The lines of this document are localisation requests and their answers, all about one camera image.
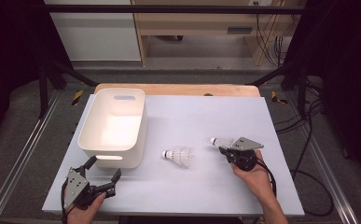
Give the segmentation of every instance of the person's left hand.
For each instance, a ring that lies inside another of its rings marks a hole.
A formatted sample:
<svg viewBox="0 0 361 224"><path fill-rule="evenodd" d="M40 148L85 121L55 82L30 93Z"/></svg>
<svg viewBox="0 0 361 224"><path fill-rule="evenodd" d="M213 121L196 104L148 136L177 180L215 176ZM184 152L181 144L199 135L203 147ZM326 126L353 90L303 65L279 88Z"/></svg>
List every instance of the person's left hand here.
<svg viewBox="0 0 361 224"><path fill-rule="evenodd" d="M91 224L93 218L95 217L96 213L98 212L101 205L104 203L106 193L102 193L99 195L93 203L90 205L87 210L82 210L78 207L69 207L69 211L67 214L67 223L68 224Z"/></svg>

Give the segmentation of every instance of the white plastic bin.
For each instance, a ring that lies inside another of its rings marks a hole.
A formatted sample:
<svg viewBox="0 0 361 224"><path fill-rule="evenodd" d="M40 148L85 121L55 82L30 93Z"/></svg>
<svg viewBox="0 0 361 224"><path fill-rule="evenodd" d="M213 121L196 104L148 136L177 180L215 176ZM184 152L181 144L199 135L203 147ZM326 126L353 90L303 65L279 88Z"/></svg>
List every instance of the white plastic bin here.
<svg viewBox="0 0 361 224"><path fill-rule="evenodd" d="M96 156L99 167L134 168L145 148L147 112L142 90L108 88L100 90L78 137L78 145Z"/></svg>

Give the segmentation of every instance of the black metal frame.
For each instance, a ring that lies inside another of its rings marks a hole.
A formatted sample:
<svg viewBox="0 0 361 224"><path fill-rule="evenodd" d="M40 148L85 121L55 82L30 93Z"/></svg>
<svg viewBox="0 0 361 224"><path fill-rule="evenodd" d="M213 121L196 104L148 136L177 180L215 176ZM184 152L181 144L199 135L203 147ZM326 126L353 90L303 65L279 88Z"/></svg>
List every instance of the black metal frame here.
<svg viewBox="0 0 361 224"><path fill-rule="evenodd" d="M42 11L42 12L60 12L60 13L197 13L197 14L281 14L281 15L307 15L317 13L323 13L321 20L317 22L314 30L308 35L308 38L303 41L301 47L299 48L294 60L291 62L285 63L282 67L270 72L266 76L256 80L252 83L246 85L260 86L265 82L271 80L274 77L279 75L286 75L284 81L282 82L282 87L284 90L292 90L296 83L299 83L299 113L302 117L305 116L305 91L306 91L306 75L303 67L303 62L308 55L308 52L311 50L311 45L313 39L316 38L320 25L325 21L326 16L329 11L334 7L334 4L330 7L329 10L322 8L306 8L306 7L231 7L231 6L164 6L164 5L154 5L154 6L124 6L124 5L22 5L22 10L27 11ZM47 82L43 79L46 78L45 71L48 67L55 67L79 80L90 85L95 86L98 83L95 83L86 77L83 77L73 68L64 66L58 62L52 60L44 60L42 62L42 69L40 70L40 90L41 90L41 113L42 117L48 108L47 100ZM56 89L63 89L65 86L64 80L51 76L52 79L56 79Z"/></svg>

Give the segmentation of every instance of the human arm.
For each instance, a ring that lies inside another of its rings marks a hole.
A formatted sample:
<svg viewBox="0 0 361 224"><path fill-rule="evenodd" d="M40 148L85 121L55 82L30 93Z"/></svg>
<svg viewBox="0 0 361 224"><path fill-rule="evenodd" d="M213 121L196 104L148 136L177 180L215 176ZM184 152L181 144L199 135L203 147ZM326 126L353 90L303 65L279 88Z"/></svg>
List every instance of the human arm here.
<svg viewBox="0 0 361 224"><path fill-rule="evenodd" d="M262 155L259 150L256 150L257 157L262 160ZM231 164L233 173L237 175L250 189L250 191L256 195L258 201L261 204L264 218L267 224L277 223L286 224L287 218L282 211L282 207L276 200L276 197L271 188L271 182L267 170L260 165L251 171L243 171L235 164Z"/></svg>
<svg viewBox="0 0 361 224"><path fill-rule="evenodd" d="M104 203L105 193L99 195L87 210L82 210L78 207L70 207L67 211L68 224L91 224L93 218L98 212L101 205Z"/></svg>

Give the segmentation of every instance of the white table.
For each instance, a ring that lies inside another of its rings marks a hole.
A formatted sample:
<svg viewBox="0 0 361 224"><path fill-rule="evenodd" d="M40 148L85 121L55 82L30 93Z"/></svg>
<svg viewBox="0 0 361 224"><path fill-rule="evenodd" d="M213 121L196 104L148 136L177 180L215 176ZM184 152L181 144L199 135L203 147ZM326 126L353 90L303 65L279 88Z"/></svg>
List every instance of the white table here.
<svg viewBox="0 0 361 224"><path fill-rule="evenodd" d="M122 169L117 195L106 199L100 212L132 216L261 215L257 199L209 142L211 137L244 136L265 146L261 152L276 179L278 200L285 214L304 215L264 98L148 95L146 109L148 127L142 163L135 169ZM70 167L88 159L77 145L85 111L43 211L61 213L62 182ZM161 158L162 150L180 147L192 149L194 160L188 170ZM92 185L102 185L115 171L92 166L87 179Z"/></svg>

